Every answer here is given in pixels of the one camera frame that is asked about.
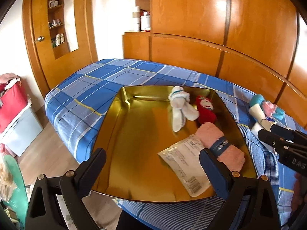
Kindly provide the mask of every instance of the white plastic bottle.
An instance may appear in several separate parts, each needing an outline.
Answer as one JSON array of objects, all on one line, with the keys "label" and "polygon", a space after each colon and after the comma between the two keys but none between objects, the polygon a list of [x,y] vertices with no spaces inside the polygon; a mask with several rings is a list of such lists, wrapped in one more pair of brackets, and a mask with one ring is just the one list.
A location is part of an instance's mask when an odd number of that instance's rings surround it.
[{"label": "white plastic bottle", "polygon": [[61,44],[60,34],[56,35],[56,47]]},{"label": "white plastic bottle", "polygon": [[135,6],[133,13],[133,30],[135,32],[139,32],[141,29],[141,9],[139,6]]},{"label": "white plastic bottle", "polygon": [[141,16],[141,30],[150,30],[150,14],[148,11],[144,11],[144,15]]},{"label": "white plastic bottle", "polygon": [[60,40],[61,44],[65,42],[64,33],[61,33]]}]

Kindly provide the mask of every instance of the blue plaid bedspread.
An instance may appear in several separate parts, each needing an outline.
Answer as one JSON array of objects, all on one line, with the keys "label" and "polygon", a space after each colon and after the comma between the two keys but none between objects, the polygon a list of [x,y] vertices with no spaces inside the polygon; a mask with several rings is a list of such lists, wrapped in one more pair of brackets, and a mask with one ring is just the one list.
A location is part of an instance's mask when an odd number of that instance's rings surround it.
[{"label": "blue plaid bedspread", "polygon": [[[269,177],[277,201],[281,224],[291,212],[294,171],[278,163],[277,155],[266,150],[250,128],[255,120],[248,113],[253,92],[225,80],[199,72],[130,59],[105,59],[77,71],[45,98],[46,115],[80,163],[89,158],[104,116],[113,98],[128,85],[180,85],[217,91],[245,139],[257,177]],[[288,115],[279,125],[306,131]],[[180,204],[147,204],[117,200],[117,204],[153,229],[205,229],[223,200],[218,197]]]}]

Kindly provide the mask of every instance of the teal object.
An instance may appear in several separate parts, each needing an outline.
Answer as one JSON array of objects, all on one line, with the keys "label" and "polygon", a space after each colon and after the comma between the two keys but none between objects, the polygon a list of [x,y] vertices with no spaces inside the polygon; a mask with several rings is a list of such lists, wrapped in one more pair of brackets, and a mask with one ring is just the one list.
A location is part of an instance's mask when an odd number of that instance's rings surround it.
[{"label": "teal object", "polygon": [[255,104],[261,105],[264,101],[264,97],[261,94],[256,94],[251,98],[250,107],[254,106]]},{"label": "teal object", "polygon": [[279,107],[276,107],[275,113],[273,113],[273,117],[277,120],[283,120],[285,116],[285,111]]},{"label": "teal object", "polygon": [[25,225],[29,206],[25,183],[16,160],[10,155],[5,155],[4,160],[6,161],[7,167],[13,175],[13,180],[17,186],[17,188],[13,191],[9,202],[4,202],[4,204],[10,206],[13,211],[15,211],[18,219],[20,220],[21,228],[24,229],[23,227]]}]

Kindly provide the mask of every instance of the red box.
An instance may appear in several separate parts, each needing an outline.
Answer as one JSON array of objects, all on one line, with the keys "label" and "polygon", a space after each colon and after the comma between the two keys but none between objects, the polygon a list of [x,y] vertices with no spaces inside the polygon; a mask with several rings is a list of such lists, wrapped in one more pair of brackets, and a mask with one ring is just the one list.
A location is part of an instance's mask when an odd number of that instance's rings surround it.
[{"label": "red box", "polygon": [[0,133],[2,133],[18,113],[26,107],[28,98],[21,81],[17,81],[0,99],[3,102],[0,108]]}]

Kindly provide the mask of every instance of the blue wristband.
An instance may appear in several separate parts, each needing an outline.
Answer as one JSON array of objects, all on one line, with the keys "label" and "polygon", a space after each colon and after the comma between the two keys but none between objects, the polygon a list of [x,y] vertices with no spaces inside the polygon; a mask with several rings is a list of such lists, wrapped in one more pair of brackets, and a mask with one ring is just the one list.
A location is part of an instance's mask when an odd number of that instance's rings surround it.
[{"label": "blue wristband", "polygon": [[230,145],[225,136],[219,138],[210,148],[213,155],[218,158]]}]

